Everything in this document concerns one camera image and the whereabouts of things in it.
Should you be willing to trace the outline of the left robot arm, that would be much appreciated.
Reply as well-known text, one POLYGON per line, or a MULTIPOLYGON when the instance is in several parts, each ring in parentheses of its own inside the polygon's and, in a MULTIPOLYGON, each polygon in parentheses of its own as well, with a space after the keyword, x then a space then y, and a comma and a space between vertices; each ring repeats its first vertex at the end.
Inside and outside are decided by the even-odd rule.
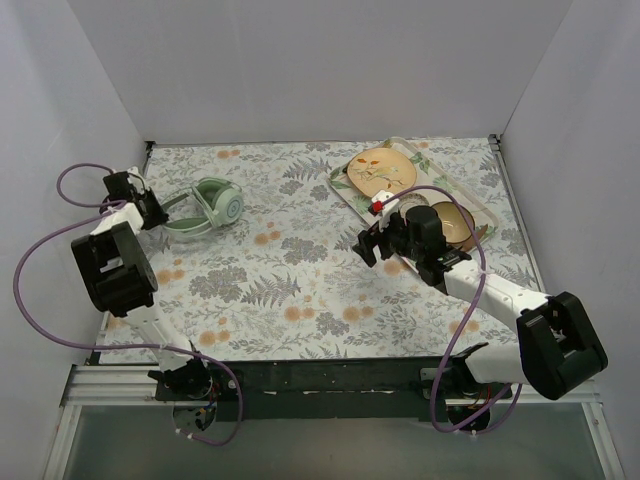
POLYGON ((154 301, 158 281, 138 241, 141 232, 166 223, 168 215, 135 167, 113 171, 103 183, 108 192, 103 219, 71 244, 89 297, 99 311, 129 325, 151 350, 159 367, 150 373, 152 379, 177 395, 203 399, 212 392, 213 377, 192 342, 161 318, 154 301))

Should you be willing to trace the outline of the mint green headphones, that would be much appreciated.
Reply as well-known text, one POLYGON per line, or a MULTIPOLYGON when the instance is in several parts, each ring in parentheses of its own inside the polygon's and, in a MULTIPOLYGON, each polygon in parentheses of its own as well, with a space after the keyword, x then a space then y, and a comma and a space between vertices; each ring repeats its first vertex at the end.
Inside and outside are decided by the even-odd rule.
POLYGON ((166 231, 193 238, 238 221, 244 211, 244 196, 242 188, 232 181, 205 177, 172 192, 161 203, 161 207, 169 216, 163 224, 166 231), (198 207, 199 214, 173 219, 169 211, 184 201, 190 201, 198 207))

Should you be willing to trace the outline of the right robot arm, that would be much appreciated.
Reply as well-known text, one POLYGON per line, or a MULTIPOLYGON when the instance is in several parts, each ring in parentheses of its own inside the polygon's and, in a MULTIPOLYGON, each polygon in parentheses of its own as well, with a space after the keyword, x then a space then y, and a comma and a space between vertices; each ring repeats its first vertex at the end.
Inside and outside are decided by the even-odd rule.
POLYGON ((475 397, 489 383, 521 383, 557 400, 608 366, 604 347, 578 297, 528 290, 489 273, 469 254, 449 245, 429 206, 398 213, 376 201, 378 221, 358 235, 354 251, 368 266, 402 256, 421 280, 441 293, 469 302, 516 334, 514 345, 471 347, 448 362, 454 389, 475 397))

